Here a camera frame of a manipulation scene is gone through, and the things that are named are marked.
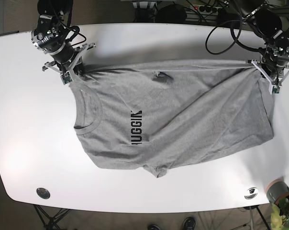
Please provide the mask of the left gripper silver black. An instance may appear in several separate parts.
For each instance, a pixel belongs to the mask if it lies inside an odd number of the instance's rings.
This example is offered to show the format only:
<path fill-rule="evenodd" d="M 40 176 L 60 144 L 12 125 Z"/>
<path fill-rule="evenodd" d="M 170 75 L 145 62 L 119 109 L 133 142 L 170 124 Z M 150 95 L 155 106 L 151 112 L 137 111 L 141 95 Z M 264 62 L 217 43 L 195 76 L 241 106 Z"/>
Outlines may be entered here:
<path fill-rule="evenodd" d="M 289 76 L 289 61 L 285 61 L 283 65 L 269 65 L 263 61 L 251 59 L 247 60 L 247 64 L 253 65 L 260 71 L 261 76 L 268 81 L 270 94 L 278 94 L 283 82 Z"/>

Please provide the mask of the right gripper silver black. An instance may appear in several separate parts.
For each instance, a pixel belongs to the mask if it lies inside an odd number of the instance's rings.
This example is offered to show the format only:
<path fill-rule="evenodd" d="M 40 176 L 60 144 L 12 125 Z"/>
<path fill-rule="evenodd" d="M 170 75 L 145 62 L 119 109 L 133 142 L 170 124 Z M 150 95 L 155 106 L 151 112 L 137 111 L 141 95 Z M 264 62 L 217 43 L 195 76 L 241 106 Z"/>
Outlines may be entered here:
<path fill-rule="evenodd" d="M 94 47 L 96 47 L 95 43 L 83 44 L 76 48 L 68 43 L 63 43 L 58 51 L 50 54 L 54 60 L 46 62 L 42 66 L 42 71 L 51 69 L 59 73 L 64 85 L 71 82 L 82 82 L 85 74 L 82 57 Z"/>

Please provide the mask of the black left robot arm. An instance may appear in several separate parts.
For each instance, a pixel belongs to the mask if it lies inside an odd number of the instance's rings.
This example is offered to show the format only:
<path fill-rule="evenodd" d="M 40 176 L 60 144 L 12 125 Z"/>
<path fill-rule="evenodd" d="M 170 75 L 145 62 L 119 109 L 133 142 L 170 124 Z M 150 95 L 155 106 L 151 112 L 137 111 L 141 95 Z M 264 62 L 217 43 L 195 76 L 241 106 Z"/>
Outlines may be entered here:
<path fill-rule="evenodd" d="M 260 53 L 260 61 L 251 61 L 269 82 L 269 92 L 279 93 L 284 79 L 288 76 L 283 71 L 289 68 L 289 38 L 282 30 L 282 22 L 267 6 L 264 0 L 232 0 L 240 15 L 239 29 L 245 22 L 253 32 L 265 42 L 265 48 L 251 48 L 239 42 L 232 24 L 230 27 L 233 40 L 243 49 Z"/>

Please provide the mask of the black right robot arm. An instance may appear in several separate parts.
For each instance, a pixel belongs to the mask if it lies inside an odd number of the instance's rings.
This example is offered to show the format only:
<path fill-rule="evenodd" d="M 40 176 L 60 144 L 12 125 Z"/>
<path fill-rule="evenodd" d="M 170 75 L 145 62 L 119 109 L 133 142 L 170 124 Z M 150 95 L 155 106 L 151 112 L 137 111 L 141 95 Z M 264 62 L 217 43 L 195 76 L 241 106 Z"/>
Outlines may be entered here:
<path fill-rule="evenodd" d="M 79 26 L 72 26 L 72 0 L 40 0 L 37 28 L 31 32 L 32 44 L 53 61 L 46 62 L 42 71 L 52 69 L 60 74 L 64 85 L 85 79 L 82 57 L 94 48 L 86 44 L 87 38 Z"/>

